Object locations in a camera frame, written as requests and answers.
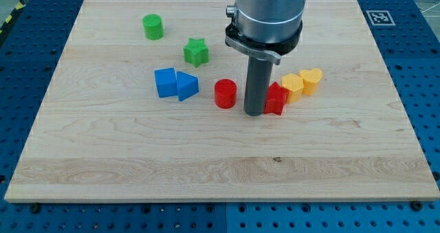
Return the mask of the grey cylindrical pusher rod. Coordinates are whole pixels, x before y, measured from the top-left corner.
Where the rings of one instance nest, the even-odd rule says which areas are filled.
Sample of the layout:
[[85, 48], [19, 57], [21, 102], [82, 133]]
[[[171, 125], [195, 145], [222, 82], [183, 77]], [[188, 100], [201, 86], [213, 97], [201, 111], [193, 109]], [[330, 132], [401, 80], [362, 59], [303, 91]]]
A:
[[271, 74], [271, 62], [249, 57], [243, 106], [243, 110], [248, 115], [263, 114]]

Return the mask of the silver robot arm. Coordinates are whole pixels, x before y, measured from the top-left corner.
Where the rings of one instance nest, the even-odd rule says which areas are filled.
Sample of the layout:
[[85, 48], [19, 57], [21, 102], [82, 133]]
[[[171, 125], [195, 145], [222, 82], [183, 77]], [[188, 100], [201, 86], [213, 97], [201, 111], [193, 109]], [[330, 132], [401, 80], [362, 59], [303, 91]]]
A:
[[272, 67], [294, 50], [303, 29], [306, 0], [235, 0], [226, 7], [231, 23], [225, 44], [248, 56], [243, 110], [263, 114]]

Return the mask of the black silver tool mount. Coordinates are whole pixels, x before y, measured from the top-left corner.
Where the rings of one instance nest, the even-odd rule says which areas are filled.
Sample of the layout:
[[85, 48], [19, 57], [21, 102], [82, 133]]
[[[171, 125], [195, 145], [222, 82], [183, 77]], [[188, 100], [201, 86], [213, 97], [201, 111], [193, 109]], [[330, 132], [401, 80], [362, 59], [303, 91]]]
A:
[[226, 16], [231, 19], [225, 29], [226, 45], [275, 65], [295, 49], [303, 30], [302, 14], [283, 21], [262, 21], [248, 16], [236, 5], [229, 5]]

